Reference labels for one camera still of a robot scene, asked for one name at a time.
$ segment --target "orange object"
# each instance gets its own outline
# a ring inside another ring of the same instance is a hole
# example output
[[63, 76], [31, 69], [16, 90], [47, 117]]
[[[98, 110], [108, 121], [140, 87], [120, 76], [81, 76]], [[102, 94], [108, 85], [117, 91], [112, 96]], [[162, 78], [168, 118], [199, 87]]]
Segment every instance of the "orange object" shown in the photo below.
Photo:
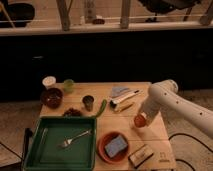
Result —
[[143, 117], [143, 115], [138, 114], [134, 118], [134, 123], [136, 127], [144, 127], [146, 126], [146, 119]]
[[[118, 135], [121, 135], [124, 140], [126, 141], [126, 143], [128, 144], [128, 146], [123, 149], [122, 151], [118, 152], [114, 157], [110, 158], [106, 151], [105, 151], [105, 146], [114, 138], [116, 138]], [[123, 161], [123, 159], [125, 159], [128, 155], [129, 152], [129, 142], [127, 140], [127, 138], [125, 137], [124, 134], [117, 132], [117, 131], [112, 131], [109, 132], [107, 134], [105, 134], [104, 136], [102, 136], [99, 140], [98, 140], [98, 154], [99, 156], [106, 161], [107, 163], [110, 164], [117, 164]]]

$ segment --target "cable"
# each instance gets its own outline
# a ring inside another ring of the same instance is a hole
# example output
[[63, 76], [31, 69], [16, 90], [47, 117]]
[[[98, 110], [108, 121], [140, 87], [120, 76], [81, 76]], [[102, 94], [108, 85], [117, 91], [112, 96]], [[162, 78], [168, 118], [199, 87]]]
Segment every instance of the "cable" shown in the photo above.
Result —
[[213, 153], [213, 150], [211, 148], [209, 148], [206, 144], [204, 144], [202, 141], [200, 141], [199, 139], [197, 139], [196, 137], [186, 134], [186, 133], [176, 133], [173, 134], [172, 136], [169, 137], [169, 140], [171, 140], [173, 137], [178, 136], [178, 135], [183, 135], [183, 136], [187, 136], [187, 137], [191, 137], [194, 140], [196, 140], [197, 142], [199, 142], [200, 144], [202, 144], [204, 147], [206, 147], [211, 153]]
[[14, 152], [13, 150], [11, 150], [9, 147], [7, 147], [6, 145], [4, 145], [1, 141], [0, 141], [0, 144], [4, 147], [4, 148], [6, 148], [8, 151], [10, 151], [11, 153], [13, 153], [14, 155], [16, 155], [18, 158], [20, 158], [21, 160], [22, 160], [22, 158], [21, 158], [21, 156], [19, 156], [16, 152]]
[[[211, 153], [213, 153], [213, 150], [211, 148], [209, 148], [206, 144], [204, 144], [202, 141], [200, 141], [199, 139], [197, 139], [196, 137], [192, 136], [192, 135], [189, 135], [189, 134], [186, 134], [186, 133], [176, 133], [176, 134], [173, 134], [169, 137], [169, 140], [171, 140], [173, 137], [175, 136], [178, 136], [178, 135], [183, 135], [183, 136], [187, 136], [187, 137], [190, 137], [194, 140], [196, 140], [197, 142], [199, 142], [200, 144], [202, 144], [204, 147], [206, 147]], [[186, 165], [188, 165], [193, 171], [196, 171], [195, 168], [190, 164], [188, 163], [187, 161], [183, 160], [183, 159], [176, 159], [176, 161], [179, 161], [179, 162], [183, 162], [185, 163]]]
[[179, 161], [179, 162], [183, 162], [185, 163], [186, 165], [188, 165], [193, 171], [196, 171], [195, 168], [190, 164], [188, 163], [187, 161], [183, 160], [183, 159], [175, 159], [176, 161]]

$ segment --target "wooden table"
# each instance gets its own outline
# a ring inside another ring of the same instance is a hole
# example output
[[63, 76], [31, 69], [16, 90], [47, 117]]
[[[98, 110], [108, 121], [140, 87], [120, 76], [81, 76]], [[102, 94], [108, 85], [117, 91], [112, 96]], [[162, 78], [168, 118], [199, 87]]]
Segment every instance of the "wooden table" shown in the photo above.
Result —
[[[50, 109], [43, 106], [40, 116], [61, 116], [64, 111], [70, 107], [81, 110], [85, 115], [93, 115], [99, 110], [103, 99], [107, 99], [108, 102], [110, 101], [109, 95], [114, 86], [125, 86], [133, 90], [141, 90], [141, 93], [130, 98], [129, 101], [135, 102], [134, 105], [121, 113], [114, 113], [110, 108], [109, 103], [107, 104], [105, 111], [97, 119], [97, 140], [109, 131], [122, 132], [129, 140], [129, 153], [132, 153], [144, 143], [148, 144], [154, 150], [154, 155], [144, 162], [138, 170], [176, 168], [176, 162], [161, 113], [159, 112], [149, 127], [136, 128], [133, 123], [133, 118], [137, 114], [141, 102], [147, 96], [147, 90], [150, 86], [149, 82], [75, 83], [73, 93], [64, 94], [63, 102], [59, 108]], [[62, 84], [59, 83], [56, 87], [62, 88]], [[95, 98], [92, 112], [87, 112], [81, 102], [85, 95], [92, 95]], [[102, 161], [102, 159], [96, 155], [94, 170], [107, 171], [134, 169], [127, 158], [124, 159], [121, 164], [111, 165]]]

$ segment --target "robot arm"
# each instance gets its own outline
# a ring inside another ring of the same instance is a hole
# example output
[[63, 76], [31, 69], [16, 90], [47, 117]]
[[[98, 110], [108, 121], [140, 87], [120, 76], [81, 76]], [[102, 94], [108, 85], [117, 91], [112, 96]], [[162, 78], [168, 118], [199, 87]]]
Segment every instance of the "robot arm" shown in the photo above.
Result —
[[140, 113], [146, 114], [146, 124], [152, 123], [161, 106], [167, 106], [213, 138], [213, 111], [181, 98], [176, 94], [177, 91], [178, 86], [173, 80], [158, 82], [149, 87], [149, 96], [140, 108]]

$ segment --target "cup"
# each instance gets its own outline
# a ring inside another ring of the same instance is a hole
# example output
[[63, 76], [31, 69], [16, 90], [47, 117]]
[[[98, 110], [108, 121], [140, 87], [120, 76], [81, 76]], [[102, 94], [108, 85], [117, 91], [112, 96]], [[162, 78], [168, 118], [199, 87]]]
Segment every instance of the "cup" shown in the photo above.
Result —
[[53, 88], [56, 84], [56, 78], [54, 76], [47, 76], [42, 80], [42, 84], [46, 89]]
[[90, 95], [84, 96], [82, 102], [84, 103], [84, 107], [87, 111], [90, 112], [93, 110], [93, 102], [94, 102], [93, 96]]
[[72, 93], [73, 92], [73, 85], [74, 81], [72, 79], [66, 79], [63, 82], [63, 90], [65, 93]]

